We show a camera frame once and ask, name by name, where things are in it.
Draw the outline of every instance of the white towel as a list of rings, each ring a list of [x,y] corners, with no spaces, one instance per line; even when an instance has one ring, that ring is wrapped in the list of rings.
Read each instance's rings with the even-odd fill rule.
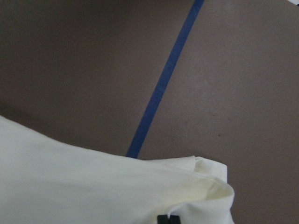
[[[71,146],[0,116],[1,224],[233,224],[224,164]]]

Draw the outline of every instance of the blue tape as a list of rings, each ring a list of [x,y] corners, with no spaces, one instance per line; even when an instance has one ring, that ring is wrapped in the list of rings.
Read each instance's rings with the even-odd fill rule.
[[[183,24],[181,31],[178,34],[177,40],[171,50],[166,65],[162,71],[159,81],[154,89],[154,92],[149,100],[149,103],[145,109],[141,122],[136,130],[135,136],[131,142],[130,148],[127,152],[127,157],[137,158],[140,149],[143,145],[144,139],[150,128],[150,124],[156,114],[158,106],[166,90],[167,84],[173,73],[173,70],[177,64],[178,58],[182,52],[184,44],[190,33],[190,30],[195,22],[198,12],[203,4],[204,0],[195,0],[190,12]]]

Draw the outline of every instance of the blue line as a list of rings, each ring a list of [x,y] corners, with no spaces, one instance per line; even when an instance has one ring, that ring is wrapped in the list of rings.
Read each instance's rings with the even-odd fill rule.
[[[161,102],[163,94],[166,90],[167,84],[170,80],[170,77],[173,73],[173,70],[177,64],[178,58],[182,52],[184,44],[187,40],[187,37],[190,33],[190,30],[195,22],[195,19],[198,15],[198,12],[203,4],[204,0],[195,0],[192,5],[190,12],[183,24],[181,31],[178,34],[177,40],[171,50],[171,53],[168,57],[166,65],[162,71],[162,74],[159,78],[159,81],[155,87],[155,90],[149,100],[141,122],[137,128],[135,136],[132,140],[130,148],[127,152],[127,157],[137,158],[140,152],[140,149],[143,145],[146,134],[150,128],[150,124],[156,114],[158,106]]]

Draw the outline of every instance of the gray brown floor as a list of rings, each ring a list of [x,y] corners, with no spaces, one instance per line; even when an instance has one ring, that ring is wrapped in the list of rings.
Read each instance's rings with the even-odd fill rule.
[[[124,155],[192,1],[0,1],[0,114]],[[238,224],[297,224],[299,7],[206,0],[140,159],[228,165]]]

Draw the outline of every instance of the white cloth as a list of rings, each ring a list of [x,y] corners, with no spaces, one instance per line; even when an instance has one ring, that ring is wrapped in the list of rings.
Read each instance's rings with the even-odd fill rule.
[[[71,146],[0,116],[1,224],[233,224],[224,164]]]

